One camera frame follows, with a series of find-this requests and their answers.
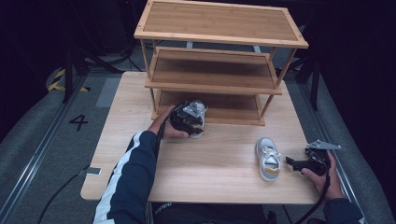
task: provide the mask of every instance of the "gray sneaker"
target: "gray sneaker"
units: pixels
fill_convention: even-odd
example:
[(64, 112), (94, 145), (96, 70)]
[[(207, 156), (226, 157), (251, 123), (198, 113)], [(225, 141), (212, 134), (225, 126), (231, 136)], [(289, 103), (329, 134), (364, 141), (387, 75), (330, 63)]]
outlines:
[(260, 176), (265, 181), (275, 181), (280, 172), (280, 153), (274, 142), (266, 137), (259, 139), (256, 152), (260, 161)]
[[(187, 109), (187, 110), (190, 110), (190, 112), (187, 110), (184, 110), (184, 109), (183, 109), (183, 111), (185, 111), (186, 113), (189, 113), (190, 115), (192, 115), (196, 118), (201, 118), (202, 123), (194, 124), (194, 125), (192, 125), (192, 127), (199, 128), (203, 131), (204, 127), (205, 127), (205, 112), (207, 110), (207, 108), (205, 108), (204, 103), (202, 103), (202, 101), (200, 101), (200, 100), (194, 100), (190, 103), (190, 106)], [(204, 132), (190, 134), (190, 138), (199, 138), (199, 137), (201, 137), (201, 135), (203, 133)]]

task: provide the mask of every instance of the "person's left hand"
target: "person's left hand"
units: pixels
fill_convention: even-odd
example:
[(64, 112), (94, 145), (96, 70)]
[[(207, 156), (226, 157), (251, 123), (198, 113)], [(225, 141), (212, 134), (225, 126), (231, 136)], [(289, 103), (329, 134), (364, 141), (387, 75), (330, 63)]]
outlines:
[[(158, 131), (160, 130), (161, 124), (163, 123), (163, 120), (168, 116), (168, 114), (171, 112), (171, 110), (174, 108), (174, 105), (170, 105), (165, 111), (163, 111), (154, 121), (152, 121), (151, 125), (148, 128), (148, 131), (151, 131), (155, 134), (158, 134)], [(169, 120), (166, 121), (165, 125), (165, 131), (163, 132), (163, 138), (169, 138), (169, 137), (179, 137), (179, 138), (187, 138), (189, 137), (189, 134), (186, 132), (182, 132), (179, 130), (176, 130), (170, 123)]]
[[(341, 190), (340, 178), (338, 177), (337, 170), (336, 170), (337, 162), (335, 161), (335, 158), (332, 155), (332, 153), (330, 153), (330, 151), (327, 151), (327, 154), (329, 155), (331, 166), (329, 169), (330, 186), (326, 192), (325, 203), (332, 199), (345, 198), (343, 191)], [(319, 176), (307, 168), (304, 168), (302, 170), (302, 173), (308, 179), (310, 179), (312, 181), (312, 183), (314, 183), (314, 185), (319, 193), (321, 193), (323, 191), (323, 186), (326, 182), (325, 175)]]

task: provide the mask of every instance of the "wooden shelf board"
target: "wooden shelf board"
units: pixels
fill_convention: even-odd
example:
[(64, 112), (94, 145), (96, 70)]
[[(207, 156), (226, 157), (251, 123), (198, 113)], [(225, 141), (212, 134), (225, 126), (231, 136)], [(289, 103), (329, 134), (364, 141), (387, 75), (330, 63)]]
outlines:
[(173, 91), (281, 95), (269, 54), (158, 47), (146, 87)]
[(224, 95), (202, 92), (157, 91), (155, 119), (169, 105), (184, 100), (201, 100), (207, 107), (205, 122), (226, 124), (265, 125), (260, 118), (261, 103), (258, 95)]
[(194, 1), (149, 1), (134, 37), (308, 48), (284, 7)]

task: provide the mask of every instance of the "black jacket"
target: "black jacket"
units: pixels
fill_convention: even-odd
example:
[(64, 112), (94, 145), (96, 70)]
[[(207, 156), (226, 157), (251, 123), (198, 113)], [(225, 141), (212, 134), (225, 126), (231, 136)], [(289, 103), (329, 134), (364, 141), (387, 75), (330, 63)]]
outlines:
[[(146, 223), (146, 205), (156, 170), (156, 139), (149, 131), (134, 135), (113, 170), (93, 223)], [(358, 224), (362, 218), (360, 209), (347, 199), (329, 201), (324, 214), (328, 224)]]

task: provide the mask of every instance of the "printed number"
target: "printed number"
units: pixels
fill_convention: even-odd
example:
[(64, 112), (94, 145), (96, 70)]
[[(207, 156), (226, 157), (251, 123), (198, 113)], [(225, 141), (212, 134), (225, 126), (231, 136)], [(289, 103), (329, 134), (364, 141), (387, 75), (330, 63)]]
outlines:
[(84, 119), (85, 119), (85, 115), (81, 114), (80, 116), (76, 117), (75, 119), (70, 120), (69, 123), (78, 124), (77, 131), (79, 132), (79, 130), (81, 129), (81, 126), (83, 124), (88, 123), (88, 121), (85, 121)]

